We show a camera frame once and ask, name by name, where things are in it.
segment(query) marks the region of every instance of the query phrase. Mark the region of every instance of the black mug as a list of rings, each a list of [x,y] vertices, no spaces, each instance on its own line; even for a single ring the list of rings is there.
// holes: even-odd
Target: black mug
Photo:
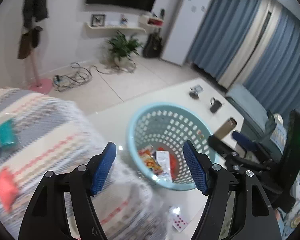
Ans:
[[[220,101],[216,100],[215,98],[211,98],[210,103],[211,103],[210,111],[213,114],[215,114],[219,110],[219,108],[222,106],[222,103]]]

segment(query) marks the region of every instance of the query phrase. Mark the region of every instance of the white floating shelf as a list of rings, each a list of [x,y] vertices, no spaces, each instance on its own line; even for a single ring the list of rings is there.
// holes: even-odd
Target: white floating shelf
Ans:
[[[151,21],[151,20],[153,20],[153,21],[159,21],[162,24],[161,25],[149,24],[149,21]],[[157,18],[157,17],[152,17],[152,16],[148,16],[148,15],[142,15],[139,18],[139,22],[141,24],[144,24],[144,25],[149,26],[149,27],[162,28],[162,25],[163,25],[164,21],[162,19],[160,19],[160,18]]]
[[[89,28],[93,30],[109,30],[109,29],[115,29],[115,30],[137,30],[137,31],[143,31],[146,33],[146,30],[142,27],[137,26],[124,26],[124,25],[108,25],[108,26],[100,26],[100,27],[93,27],[89,23],[86,23]]]

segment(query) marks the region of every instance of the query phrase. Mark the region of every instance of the white table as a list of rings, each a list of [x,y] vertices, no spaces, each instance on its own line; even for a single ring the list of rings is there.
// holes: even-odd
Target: white table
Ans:
[[[199,99],[195,100],[189,96],[189,91],[190,87],[198,84],[202,86],[203,92],[199,94]],[[216,114],[212,114],[209,110],[212,97],[223,104]],[[202,118],[212,132],[215,132],[229,117],[233,117],[237,122],[234,130],[240,131],[242,128],[243,116],[217,90],[201,78],[131,99],[102,112],[91,114],[88,119],[106,140],[114,142],[117,149],[122,146],[123,151],[126,151],[126,132],[133,114],[141,107],[154,102],[170,102],[188,108]],[[232,139],[230,134],[223,141],[231,148],[236,145],[236,141]],[[216,163],[224,165],[224,159],[218,155]],[[197,189],[172,191],[160,188],[155,190],[170,205],[180,207],[181,213],[191,220],[191,223],[181,233],[173,230],[173,240],[191,239],[202,215],[207,197]]]

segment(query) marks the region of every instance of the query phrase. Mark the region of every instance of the bolt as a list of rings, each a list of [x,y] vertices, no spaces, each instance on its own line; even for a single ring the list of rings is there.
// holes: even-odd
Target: bolt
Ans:
[[[47,171],[46,174],[45,174],[45,176],[46,176],[47,178],[50,178],[52,175],[53,175],[53,172],[52,172],[52,171]]]
[[[252,171],[246,171],[246,174],[249,176],[249,177],[252,177],[254,174]]]
[[[87,166],[86,165],[80,165],[78,167],[78,171],[85,171],[87,169]]]
[[[219,164],[213,164],[212,165],[212,168],[215,170],[215,171],[220,171],[221,170],[221,166]]]

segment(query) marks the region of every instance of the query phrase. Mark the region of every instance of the white refrigerator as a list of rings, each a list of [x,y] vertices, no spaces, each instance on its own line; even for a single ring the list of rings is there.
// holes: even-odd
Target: white refrigerator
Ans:
[[[182,65],[203,22],[212,0],[183,0],[169,38],[163,60]]]

